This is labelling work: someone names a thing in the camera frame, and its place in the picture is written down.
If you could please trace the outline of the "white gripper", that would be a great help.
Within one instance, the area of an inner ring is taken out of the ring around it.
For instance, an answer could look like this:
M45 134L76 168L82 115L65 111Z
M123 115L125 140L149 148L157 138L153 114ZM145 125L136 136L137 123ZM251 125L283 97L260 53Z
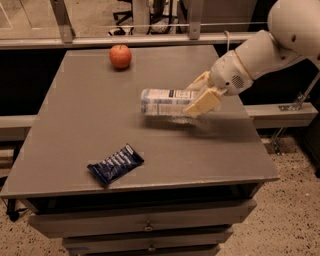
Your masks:
M187 87L188 91L199 93L184 108L183 112L193 118L205 114L221 104L223 95L239 95L252 84L253 79L242 65L236 52L228 51L213 64L210 72L203 72Z

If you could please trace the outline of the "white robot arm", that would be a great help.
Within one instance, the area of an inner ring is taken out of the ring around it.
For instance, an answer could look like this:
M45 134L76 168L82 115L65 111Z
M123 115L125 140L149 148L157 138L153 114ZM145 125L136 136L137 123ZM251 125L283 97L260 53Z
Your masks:
M263 75L304 59L320 64L320 0L277 0L267 23L267 30L228 51L187 87L196 97L184 114L212 111L224 96L238 95Z

